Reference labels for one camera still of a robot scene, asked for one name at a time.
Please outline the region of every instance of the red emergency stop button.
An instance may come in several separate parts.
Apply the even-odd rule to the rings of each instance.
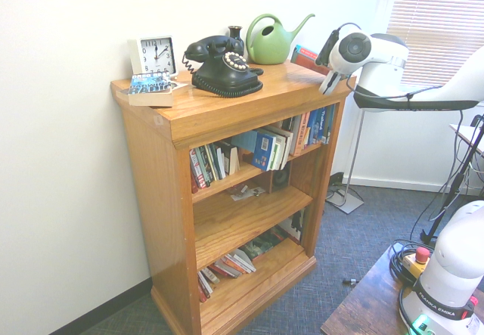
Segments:
[[[417,253],[415,254],[415,260],[419,262],[420,264],[425,264],[427,263],[427,260],[430,257],[430,251],[427,248],[424,247],[418,247],[417,248]]]

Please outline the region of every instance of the clock face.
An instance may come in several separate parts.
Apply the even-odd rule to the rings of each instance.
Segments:
[[[163,71],[175,73],[172,38],[142,39],[140,43],[143,73]]]

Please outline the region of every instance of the wooden bookshelf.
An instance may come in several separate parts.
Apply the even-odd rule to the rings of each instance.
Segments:
[[[248,182],[250,188],[256,183]],[[234,201],[226,191],[194,205],[197,269],[207,267],[312,202],[292,186]]]
[[[259,92],[220,98],[191,86],[174,91],[170,108],[131,107],[116,98],[129,80],[111,83],[122,109],[154,302],[177,335],[236,333],[315,267],[315,245],[331,164],[349,89],[331,95],[318,88],[323,76],[286,62],[263,66]],[[180,82],[190,83],[188,72]],[[335,104],[329,144],[308,146],[289,157],[290,185],[270,194],[233,201],[225,189],[267,173],[240,170],[191,193],[188,151],[250,129]],[[255,261],[257,271],[224,279],[199,303],[197,271],[307,206],[301,245],[285,240]]]

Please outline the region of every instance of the green watering can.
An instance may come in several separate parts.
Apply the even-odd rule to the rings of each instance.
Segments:
[[[309,14],[292,32],[286,31],[279,19],[272,14],[263,14],[257,17],[250,24],[245,39],[250,59],[257,64],[281,64],[285,62],[289,56],[291,42],[293,42],[306,21],[314,16],[314,14]],[[266,26],[256,34],[253,41],[250,41],[254,26],[266,17],[273,19],[274,25]]]

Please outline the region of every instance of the electrical outlet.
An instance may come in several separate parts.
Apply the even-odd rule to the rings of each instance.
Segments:
[[[342,184],[343,183],[343,172],[337,172],[330,176],[330,186],[334,184]]]

